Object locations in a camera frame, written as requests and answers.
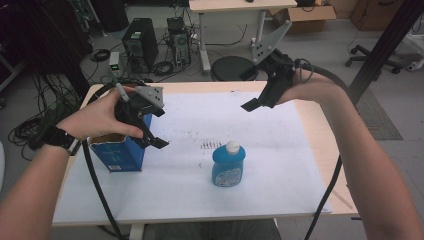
forearm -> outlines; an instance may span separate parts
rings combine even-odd
[[[44,145],[0,205],[2,239],[48,239],[69,154]]]
[[[417,239],[422,232],[408,188],[349,98],[337,92],[322,106],[331,122],[348,187],[368,237],[383,238],[387,236],[378,234],[387,233],[394,238]]]

chair wheel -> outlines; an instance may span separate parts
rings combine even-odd
[[[393,74],[398,74],[398,73],[400,73],[400,70],[401,70],[400,68],[393,68],[392,69],[392,73]]]

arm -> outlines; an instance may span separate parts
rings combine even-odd
[[[347,94],[314,74],[280,99],[319,103],[331,122],[350,193],[369,239],[424,239],[423,230],[402,176],[374,140]]]
[[[142,137],[143,132],[115,120],[119,99],[114,90],[57,124],[84,140],[108,133]],[[49,233],[68,164],[69,154],[61,148],[44,145],[3,202],[0,203],[1,239],[49,239]]]

soap bottle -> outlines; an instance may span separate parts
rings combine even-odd
[[[237,141],[229,141],[212,154],[212,182],[219,187],[232,187],[240,183],[246,151]]]

blue box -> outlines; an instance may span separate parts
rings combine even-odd
[[[152,114],[144,116],[150,127]],[[90,147],[111,172],[141,171],[144,151],[130,137],[122,134],[108,134],[89,140]]]

